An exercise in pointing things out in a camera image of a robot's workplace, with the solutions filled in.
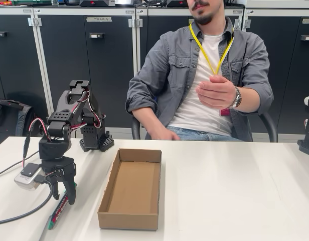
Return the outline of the person's right hand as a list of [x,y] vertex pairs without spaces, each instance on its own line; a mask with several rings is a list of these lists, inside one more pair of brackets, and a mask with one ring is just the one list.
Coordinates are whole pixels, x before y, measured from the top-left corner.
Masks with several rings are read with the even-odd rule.
[[175,133],[166,128],[160,129],[156,131],[152,135],[152,139],[154,140],[169,140],[169,141],[177,141],[180,140],[180,137]]

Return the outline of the person's left hand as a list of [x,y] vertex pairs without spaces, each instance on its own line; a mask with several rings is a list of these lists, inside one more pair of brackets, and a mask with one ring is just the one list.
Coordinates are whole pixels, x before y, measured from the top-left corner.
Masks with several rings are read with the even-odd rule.
[[233,83],[220,75],[211,76],[208,81],[200,82],[196,93],[201,104],[214,109],[228,108],[237,95]]

